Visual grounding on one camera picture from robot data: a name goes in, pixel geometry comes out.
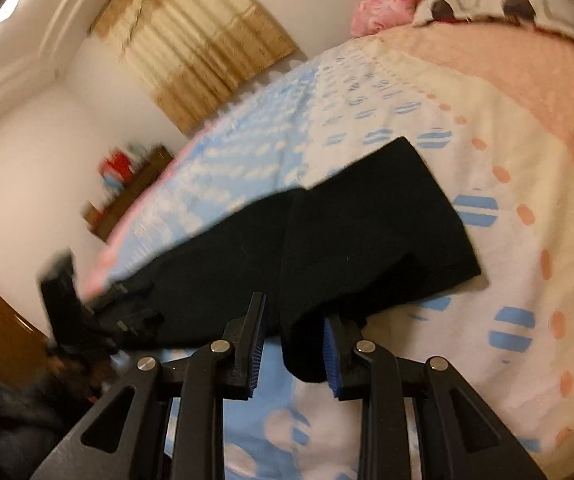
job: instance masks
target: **beige curtain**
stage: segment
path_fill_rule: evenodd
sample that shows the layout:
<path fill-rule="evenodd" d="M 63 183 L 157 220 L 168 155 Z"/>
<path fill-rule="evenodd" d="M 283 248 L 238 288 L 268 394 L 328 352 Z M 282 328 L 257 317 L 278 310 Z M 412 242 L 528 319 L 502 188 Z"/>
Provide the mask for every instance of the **beige curtain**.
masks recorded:
<path fill-rule="evenodd" d="M 111 0 L 94 31 L 186 133 L 295 50 L 254 0 Z"/>

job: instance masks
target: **wooden nightstand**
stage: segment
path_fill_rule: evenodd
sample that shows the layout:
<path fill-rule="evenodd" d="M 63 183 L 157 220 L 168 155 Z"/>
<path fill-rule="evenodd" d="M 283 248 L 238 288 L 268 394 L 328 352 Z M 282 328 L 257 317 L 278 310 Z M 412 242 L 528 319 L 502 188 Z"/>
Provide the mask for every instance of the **wooden nightstand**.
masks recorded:
<path fill-rule="evenodd" d="M 156 146 L 151 150 L 131 181 L 104 206 L 102 211 L 91 209 L 84 215 L 90 224 L 90 232 L 106 242 L 127 210 L 149 186 L 156 182 L 172 160 L 174 156 L 164 146 Z"/>

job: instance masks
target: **ceiling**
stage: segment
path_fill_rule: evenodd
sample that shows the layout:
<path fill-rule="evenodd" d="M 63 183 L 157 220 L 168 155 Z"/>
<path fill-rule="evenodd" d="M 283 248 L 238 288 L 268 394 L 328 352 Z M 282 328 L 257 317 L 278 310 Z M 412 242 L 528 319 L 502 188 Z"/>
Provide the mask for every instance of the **ceiling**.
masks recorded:
<path fill-rule="evenodd" d="M 0 116 L 64 74 L 107 0 L 20 0 L 0 23 Z"/>

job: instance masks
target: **ceiling light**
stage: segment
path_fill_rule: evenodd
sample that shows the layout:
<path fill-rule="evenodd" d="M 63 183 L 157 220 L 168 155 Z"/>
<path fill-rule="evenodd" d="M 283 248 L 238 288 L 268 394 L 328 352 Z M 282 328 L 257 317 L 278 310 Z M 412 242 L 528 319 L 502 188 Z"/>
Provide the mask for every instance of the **ceiling light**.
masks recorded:
<path fill-rule="evenodd" d="M 6 0 L 3 6 L 0 8 L 0 22 L 8 19 L 12 12 L 16 9 L 18 2 L 20 0 Z"/>

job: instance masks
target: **bed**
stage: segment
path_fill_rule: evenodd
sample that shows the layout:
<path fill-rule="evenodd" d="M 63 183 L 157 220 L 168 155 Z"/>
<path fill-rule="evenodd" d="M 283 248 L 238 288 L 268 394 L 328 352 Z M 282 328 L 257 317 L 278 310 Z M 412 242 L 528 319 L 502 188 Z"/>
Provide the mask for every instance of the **bed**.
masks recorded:
<path fill-rule="evenodd" d="M 84 293 L 400 136 L 459 213 L 483 276 L 372 316 L 364 332 L 398 356 L 445 356 L 548 477 L 565 478 L 574 472 L 569 41 L 499 23 L 433 23 L 328 50 L 194 137 L 113 232 Z M 227 478 L 355 479 L 360 419 L 359 402 L 289 375 L 268 340 L 253 400 L 225 402 Z"/>

